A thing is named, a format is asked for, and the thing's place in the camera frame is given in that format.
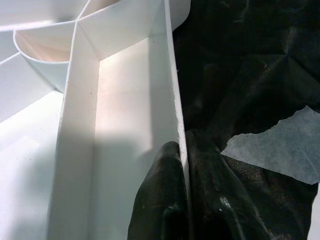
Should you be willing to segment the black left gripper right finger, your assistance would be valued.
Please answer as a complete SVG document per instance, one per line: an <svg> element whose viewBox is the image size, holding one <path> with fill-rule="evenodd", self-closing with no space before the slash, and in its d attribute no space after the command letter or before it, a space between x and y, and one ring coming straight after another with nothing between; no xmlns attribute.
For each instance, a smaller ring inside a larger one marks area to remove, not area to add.
<svg viewBox="0 0 320 240"><path fill-rule="evenodd" d="M219 149L199 130L187 131L186 143L195 239L252 238L249 201Z"/></svg>

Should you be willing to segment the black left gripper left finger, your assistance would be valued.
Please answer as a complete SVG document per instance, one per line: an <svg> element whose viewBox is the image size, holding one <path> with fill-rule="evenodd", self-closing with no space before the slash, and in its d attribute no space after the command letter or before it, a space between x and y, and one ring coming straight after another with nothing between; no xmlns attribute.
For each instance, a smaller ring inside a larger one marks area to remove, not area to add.
<svg viewBox="0 0 320 240"><path fill-rule="evenodd" d="M158 151L135 196L129 240L186 240L188 203L179 144Z"/></svg>

